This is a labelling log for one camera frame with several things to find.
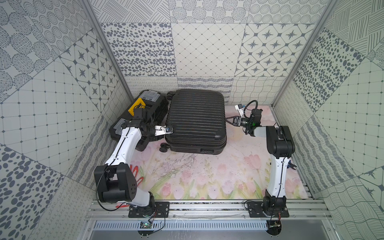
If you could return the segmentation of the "black hard-shell suitcase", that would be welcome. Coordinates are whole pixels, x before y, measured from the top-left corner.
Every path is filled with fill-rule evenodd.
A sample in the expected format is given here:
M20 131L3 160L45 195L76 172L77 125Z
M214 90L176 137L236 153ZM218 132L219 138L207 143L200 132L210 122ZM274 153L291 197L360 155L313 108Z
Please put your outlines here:
M219 155L227 144L224 96L216 91L181 89L166 95L170 107L160 152Z

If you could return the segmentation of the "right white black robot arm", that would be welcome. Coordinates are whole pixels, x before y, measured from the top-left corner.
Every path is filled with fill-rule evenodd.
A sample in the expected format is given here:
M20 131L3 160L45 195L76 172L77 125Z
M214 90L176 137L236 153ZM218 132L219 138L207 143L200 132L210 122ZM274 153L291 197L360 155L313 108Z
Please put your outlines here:
M261 211L266 217L288 218L286 176L288 165L295 152L290 129L287 126L262 126L262 109L254 108L248 116L246 106L239 104L235 109L239 115L226 117L226 122L235 127L242 127L246 135L265 138L271 156L270 182L261 203Z

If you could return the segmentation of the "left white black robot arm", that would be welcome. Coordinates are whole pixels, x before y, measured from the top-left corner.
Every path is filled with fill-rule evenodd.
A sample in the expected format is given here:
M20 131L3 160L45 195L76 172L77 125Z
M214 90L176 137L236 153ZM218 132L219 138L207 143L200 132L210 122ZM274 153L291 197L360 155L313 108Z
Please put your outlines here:
M138 187L130 168L139 141L143 136L152 137L156 133L155 114L152 107L134 108L133 118L121 125L121 137L112 155L104 165L95 168L96 200L103 210L113 212L127 204L140 217L156 216L153 194Z

